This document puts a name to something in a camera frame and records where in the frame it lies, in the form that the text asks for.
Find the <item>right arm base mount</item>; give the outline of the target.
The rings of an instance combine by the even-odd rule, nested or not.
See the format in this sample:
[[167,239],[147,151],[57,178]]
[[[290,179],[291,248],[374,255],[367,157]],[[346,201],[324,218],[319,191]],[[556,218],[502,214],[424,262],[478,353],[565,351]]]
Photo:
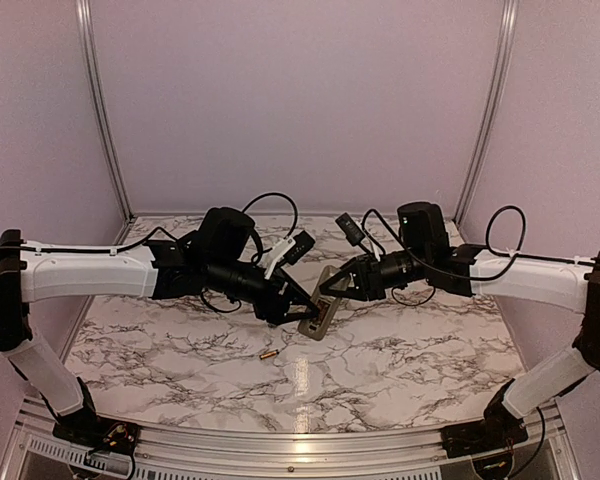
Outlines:
[[442,446],[448,458],[481,454],[524,443],[529,435],[517,422],[504,425],[498,421],[478,420],[443,427]]

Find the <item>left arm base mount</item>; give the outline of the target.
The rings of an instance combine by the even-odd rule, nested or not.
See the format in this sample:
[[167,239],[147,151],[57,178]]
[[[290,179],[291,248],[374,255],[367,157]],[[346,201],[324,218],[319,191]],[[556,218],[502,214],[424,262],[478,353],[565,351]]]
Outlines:
[[52,435],[73,444],[89,447],[96,452],[130,455],[135,451],[139,431],[140,426],[136,423],[101,418],[97,424],[85,429],[55,424]]

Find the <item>grey remote control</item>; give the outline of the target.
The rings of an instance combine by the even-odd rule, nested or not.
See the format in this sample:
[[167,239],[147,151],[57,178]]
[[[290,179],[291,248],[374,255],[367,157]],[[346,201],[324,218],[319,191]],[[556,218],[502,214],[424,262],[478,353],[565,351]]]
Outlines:
[[324,281],[328,280],[337,271],[338,269],[332,265],[323,268],[311,296],[311,301],[318,308],[318,315],[311,319],[303,319],[298,323],[297,331],[312,340],[321,341],[325,337],[329,325],[339,308],[341,299],[323,295],[319,288]]

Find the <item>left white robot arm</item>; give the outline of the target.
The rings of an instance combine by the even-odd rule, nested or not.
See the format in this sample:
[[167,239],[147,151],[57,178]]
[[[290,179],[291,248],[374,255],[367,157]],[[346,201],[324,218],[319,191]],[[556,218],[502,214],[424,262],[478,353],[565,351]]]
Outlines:
[[312,320],[318,307],[281,266],[295,264],[313,245],[300,232],[266,252],[254,220],[230,207],[210,209],[198,229],[180,238],[147,236],[125,246],[53,246],[7,230],[0,237],[0,353],[38,390],[59,423],[82,443],[99,444],[106,423],[87,387],[30,327],[30,304],[102,295],[169,300],[210,290],[250,304],[269,325]]

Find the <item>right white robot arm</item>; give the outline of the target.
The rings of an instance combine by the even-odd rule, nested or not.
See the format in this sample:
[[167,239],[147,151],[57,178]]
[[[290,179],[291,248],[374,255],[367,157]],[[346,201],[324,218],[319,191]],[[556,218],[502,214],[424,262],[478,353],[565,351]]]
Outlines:
[[508,382],[490,401],[475,428],[482,446],[499,446],[513,433],[514,422],[600,372],[600,252],[568,259],[524,254],[519,248],[499,252],[489,243],[453,247],[438,205],[412,202],[397,214],[399,228],[391,234],[400,250],[349,260],[320,284],[321,294],[375,301],[390,289],[423,280],[453,295],[517,298],[582,316],[571,345]]

